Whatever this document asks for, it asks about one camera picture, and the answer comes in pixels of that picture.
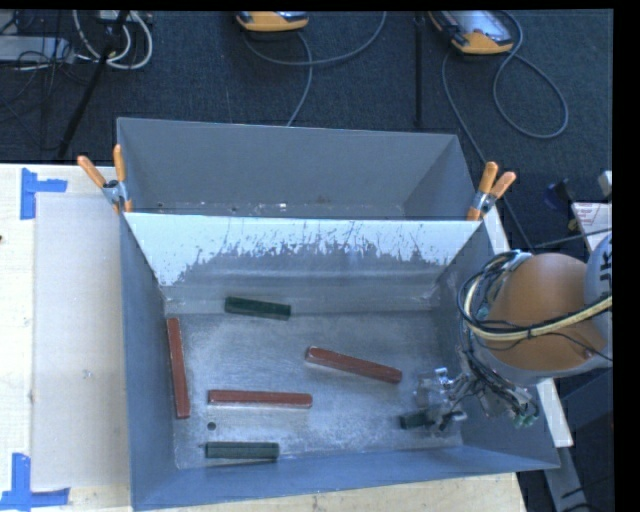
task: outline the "wire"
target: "wire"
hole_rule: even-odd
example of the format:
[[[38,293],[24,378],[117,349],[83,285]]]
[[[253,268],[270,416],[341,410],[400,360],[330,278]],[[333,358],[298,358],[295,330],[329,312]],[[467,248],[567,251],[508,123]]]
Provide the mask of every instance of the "wire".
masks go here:
[[[31,132],[31,129],[26,125],[26,123],[20,117],[20,114],[18,114],[15,110],[13,110],[13,108],[11,107],[9,102],[4,98],[4,96],[0,95],[0,101],[2,101],[2,103],[4,103],[5,108],[9,112],[11,112],[11,114],[13,114],[13,117],[15,117],[18,120],[18,123],[20,123],[20,126],[22,126],[22,128],[24,129],[25,133],[29,136],[29,138],[37,146],[40,146],[40,141],[37,139],[37,137],[35,135],[33,135],[33,133]]]
[[[569,124],[569,107],[567,106],[567,102],[565,101],[564,96],[562,95],[562,93],[560,92],[558,87],[553,83],[553,81],[543,71],[540,70],[540,68],[535,66],[532,62],[528,61],[524,57],[521,57],[520,55],[517,55],[517,52],[520,49],[520,46],[522,46],[522,42],[524,40],[524,36],[523,36],[523,33],[522,33],[522,27],[520,26],[520,23],[518,22],[518,20],[516,20],[508,11],[499,11],[499,12],[501,12],[507,18],[509,18],[511,20],[511,22],[516,26],[516,29],[518,30],[518,43],[516,44],[515,48],[512,51],[509,52],[508,57],[502,62],[502,64],[498,68],[498,71],[496,72],[495,77],[493,79],[493,100],[494,100],[494,102],[496,104],[496,107],[498,108],[498,111],[500,112],[502,117],[513,128],[515,128],[517,131],[519,131],[523,135],[527,135],[528,137],[532,137],[534,139],[552,139],[554,137],[557,137],[558,135],[560,135],[562,132],[565,131],[565,129],[567,128],[567,125]],[[563,120],[562,120],[562,124],[561,124],[560,128],[558,128],[556,131],[551,132],[551,133],[547,133],[547,134],[544,134],[544,133],[541,134],[541,133],[534,133],[534,132],[530,132],[528,130],[525,130],[524,128],[522,128],[522,127],[518,126],[516,123],[514,123],[509,118],[509,116],[507,116],[506,112],[502,108],[502,105],[500,105],[500,101],[498,100],[498,92],[497,92],[498,80],[500,79],[500,75],[504,71],[504,69],[507,66],[507,64],[509,64],[509,62],[514,57],[519,59],[521,62],[523,62],[524,64],[529,66],[531,69],[533,69],[536,73],[538,73],[538,75],[540,75],[549,84],[549,86],[553,89],[553,91],[556,93],[556,95],[560,99],[560,102],[562,103]]]
[[[550,242],[545,242],[542,244],[538,244],[538,245],[534,245],[533,249],[543,249],[545,247],[549,247],[550,245],[556,245],[556,244],[561,244],[563,242],[569,242],[571,240],[577,240],[578,238],[589,238],[590,236],[593,235],[600,235],[602,233],[608,233],[609,231],[611,231],[612,228],[604,228],[604,229],[598,229],[596,231],[592,231],[590,233],[585,233],[585,234],[580,234],[580,235],[572,235],[572,236],[567,236],[564,238],[558,238],[557,240],[551,240]]]
[[[380,20],[380,24],[378,25],[378,28],[376,29],[374,34],[371,36],[371,38],[366,43],[364,43],[362,46],[360,46],[356,50],[353,50],[353,51],[351,51],[349,53],[346,53],[344,55],[339,55],[339,56],[336,56],[336,57],[330,57],[330,58],[327,58],[327,59],[320,59],[320,60],[311,60],[311,59],[309,59],[307,61],[278,60],[278,59],[274,59],[272,57],[268,57],[267,55],[264,55],[263,53],[260,53],[253,46],[251,46],[249,44],[249,40],[248,40],[248,37],[246,36],[246,34],[244,34],[243,40],[244,40],[244,43],[247,45],[247,48],[249,48],[249,50],[251,50],[253,53],[255,53],[258,57],[260,57],[262,59],[265,59],[265,60],[267,60],[269,62],[273,62],[274,64],[281,64],[283,66],[318,66],[320,64],[335,64],[337,62],[342,62],[344,60],[350,59],[351,57],[356,56],[357,54],[363,52],[369,46],[371,46],[371,44],[377,39],[378,35],[380,34],[380,31],[382,30],[382,27],[384,27],[386,19],[387,19],[387,11],[384,11],[382,13],[382,19]]]
[[[302,44],[304,45],[304,49],[307,52],[308,60],[309,60],[309,62],[311,62],[312,61],[311,49],[309,48],[309,45],[307,44],[307,41],[305,40],[304,37],[302,37],[302,34],[300,34],[299,32],[298,32],[298,38],[300,39],[300,41],[302,41]],[[300,98],[298,106],[296,107],[296,109],[294,110],[293,114],[289,118],[289,121],[287,122],[287,126],[291,126],[293,124],[293,121],[297,117],[298,112],[300,112],[300,109],[302,108],[302,105],[304,105],[304,102],[307,99],[307,95],[309,94],[309,89],[311,89],[311,81],[312,81],[312,79],[313,79],[313,66],[309,66],[309,74],[308,74],[308,78],[307,78],[307,85],[306,85],[306,87],[304,89],[304,92],[302,93],[302,98]]]
[[[500,67],[498,68],[498,71],[496,72],[496,74],[494,76],[492,94],[493,94],[493,100],[494,100],[494,103],[496,105],[496,108],[498,109],[498,112],[502,115],[502,117],[507,121],[507,123],[509,123],[509,125],[511,125],[514,129],[516,129],[518,132],[520,132],[520,133],[522,133],[524,135],[527,135],[529,137],[536,138],[536,139],[551,139],[551,138],[557,137],[566,129],[566,127],[568,126],[568,123],[569,123],[569,109],[567,107],[567,103],[566,103],[564,97],[562,96],[562,93],[558,89],[558,87],[551,81],[551,79],[549,79],[549,77],[547,75],[545,75],[538,67],[536,67],[534,64],[529,62],[527,59],[517,55],[517,51],[520,49],[520,46],[522,46],[522,43],[524,41],[522,27],[521,27],[520,23],[509,12],[507,12],[507,11],[499,11],[499,12],[501,12],[505,16],[507,16],[511,20],[511,22],[516,26],[516,29],[518,31],[518,42],[516,43],[516,45],[513,48],[513,50],[511,52],[509,52],[509,55],[502,62],[502,64],[500,65]],[[471,145],[473,146],[473,148],[475,149],[476,153],[478,154],[478,157],[480,158],[480,161],[484,164],[487,160],[485,159],[482,151],[480,150],[480,147],[478,146],[475,138],[473,137],[473,135],[471,135],[471,131],[469,130],[467,124],[462,119],[462,116],[460,115],[460,112],[459,112],[459,110],[458,110],[458,108],[457,108],[457,106],[455,104],[455,101],[453,100],[453,97],[451,96],[451,92],[449,91],[449,86],[447,84],[447,78],[446,78],[446,65],[447,65],[447,61],[449,60],[449,57],[452,54],[452,52],[453,51],[450,49],[449,52],[447,52],[447,54],[444,56],[444,59],[442,60],[442,67],[441,67],[442,84],[443,84],[444,91],[445,91],[445,94],[447,96],[447,99],[449,101],[449,105],[451,106],[456,118],[458,119],[458,122],[460,123],[460,126],[462,127],[462,130],[464,131],[464,133],[466,134],[467,138],[471,142]],[[506,65],[514,57],[518,58],[520,61],[522,61],[523,63],[525,63],[529,67],[531,67],[531,69],[533,69],[543,79],[545,79],[547,81],[547,83],[551,86],[551,88],[554,90],[554,92],[560,98],[560,101],[561,101],[562,107],[563,107],[564,119],[563,119],[563,122],[562,122],[562,125],[560,126],[560,128],[558,128],[555,132],[552,132],[550,134],[536,134],[536,133],[530,132],[528,130],[525,130],[524,128],[521,128],[516,123],[514,123],[509,118],[509,116],[507,116],[506,112],[502,108],[502,105],[500,104],[500,101],[498,100],[498,93],[497,93],[498,81],[499,81],[500,76],[502,75],[502,72],[504,71]],[[529,241],[529,239],[528,239],[528,237],[527,237],[522,225],[518,221],[518,218],[517,218],[517,216],[515,214],[515,211],[513,210],[513,208],[511,207],[511,204],[507,200],[507,197],[503,196],[502,197],[502,201],[503,201],[505,207],[507,208],[507,210],[509,211],[511,219],[516,224],[518,232],[522,236],[522,239],[524,240],[527,248],[533,248],[534,247],[533,244]]]
[[[607,360],[607,361],[609,361],[610,363],[613,363],[613,358],[611,358],[611,357],[609,357],[609,356],[607,356],[607,355],[603,354],[602,352],[600,352],[600,351],[598,351],[598,350],[594,349],[593,347],[591,347],[591,346],[589,346],[589,345],[587,345],[587,344],[585,344],[585,343],[582,343],[582,342],[578,341],[578,340],[577,340],[577,339],[575,339],[575,338],[572,338],[571,336],[568,336],[568,335],[566,335],[566,334],[564,334],[564,333],[562,333],[562,332],[554,332],[553,334],[554,334],[555,336],[562,336],[563,338],[567,338],[567,339],[568,339],[569,341],[571,341],[572,343],[575,343],[576,345],[578,345],[578,346],[580,346],[580,347],[584,348],[585,350],[588,350],[589,352],[593,352],[593,353],[594,353],[594,354],[596,354],[597,356],[600,356],[602,359],[606,359],[606,360]]]
[[[77,9],[73,9],[71,11],[72,17],[73,17],[73,21],[76,27],[76,30],[78,31],[78,35],[80,36],[80,40],[82,41],[82,44],[84,45],[84,47],[87,49],[87,51],[92,55],[92,57],[87,57],[86,55],[81,55],[78,54],[77,57],[80,59],[84,59],[84,60],[90,60],[92,62],[98,62],[100,60],[100,53],[91,45],[91,43],[89,42],[89,40],[87,39],[85,33],[82,30],[82,27],[80,25],[80,19],[78,17],[78,10]],[[127,43],[125,46],[125,49],[120,52],[119,54],[110,57],[109,59],[107,59],[107,65],[114,68],[114,69],[121,69],[121,70],[134,70],[134,69],[140,69],[143,66],[145,66],[149,60],[151,60],[151,56],[153,54],[153,36],[151,35],[151,30],[149,30],[149,27],[147,26],[147,24],[144,22],[144,20],[140,17],[140,15],[136,12],[136,11],[131,11],[129,13],[129,16],[140,25],[140,27],[142,28],[144,35],[145,35],[145,39],[147,41],[147,52],[144,56],[144,58],[137,63],[133,63],[133,64],[120,64],[118,61],[122,60],[125,56],[127,56],[127,54],[129,53],[129,50],[131,49],[132,46],[132,39],[131,39],[131,34],[129,32],[129,29],[126,26],[122,27],[122,32],[124,33]]]
[[[486,388],[489,387],[493,393],[502,398],[505,402],[511,405],[511,408],[514,412],[518,414],[524,414],[528,408],[528,405],[534,407],[534,412],[532,414],[533,417],[537,418],[540,415],[540,407],[538,406],[535,400],[528,400],[526,404],[521,404],[517,398],[509,392],[509,390],[515,390],[516,386],[494,372],[492,369],[487,367],[485,364],[480,362],[480,360],[474,355],[473,342],[471,340],[473,334],[470,330],[466,329],[466,336],[464,335],[464,323],[460,322],[460,330],[461,330],[461,338],[467,339],[468,347],[466,349],[462,349],[469,364],[469,368],[476,376],[478,381],[483,383],[483,388],[478,392],[473,392],[474,395],[478,396],[482,392],[486,392]]]
[[[476,295],[476,290],[478,290],[481,283],[486,283],[489,281],[488,288],[491,288],[493,283],[502,275],[509,271],[510,264],[516,261],[516,257],[521,254],[520,251],[509,251],[507,253],[502,253],[494,258],[492,258],[484,267],[484,269],[475,275],[471,276],[460,288],[457,296],[457,306],[460,311],[464,322],[467,324],[468,328],[478,337],[495,342],[516,342],[509,347],[508,349],[512,349],[519,342],[535,338],[538,336],[544,336],[546,334],[556,334],[559,336],[564,336],[571,341],[581,345],[580,342],[570,338],[562,333],[556,332],[564,327],[569,327],[576,323],[582,322],[588,318],[591,318],[597,314],[600,314],[607,309],[612,307],[612,295],[607,295],[602,299],[599,299],[592,304],[588,304],[585,307],[569,313],[567,315],[558,316],[555,318],[551,318],[544,322],[532,324],[529,326],[511,326],[503,327],[503,328],[491,328],[489,325],[491,323],[496,322],[485,322],[478,320],[475,315],[471,311],[472,302]],[[600,354],[596,350],[591,347],[584,347],[592,350],[598,355],[601,355],[605,359],[609,359],[604,354]]]

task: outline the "red block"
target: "red block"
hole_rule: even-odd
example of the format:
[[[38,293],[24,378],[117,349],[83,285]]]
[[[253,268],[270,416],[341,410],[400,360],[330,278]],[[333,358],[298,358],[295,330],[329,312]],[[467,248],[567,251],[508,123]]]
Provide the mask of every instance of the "red block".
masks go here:
[[[313,398],[307,393],[280,393],[275,391],[239,391],[212,389],[209,403],[219,405],[267,405],[308,409]]]
[[[347,356],[324,348],[309,347],[305,354],[309,363],[328,366],[336,370],[355,373],[364,377],[397,384],[402,380],[402,372],[397,368]]]
[[[173,379],[176,416],[179,419],[184,419],[191,416],[191,402],[187,391],[187,372],[184,367],[182,334],[178,318],[167,318],[167,333],[169,336],[169,355],[171,357],[171,376]]]

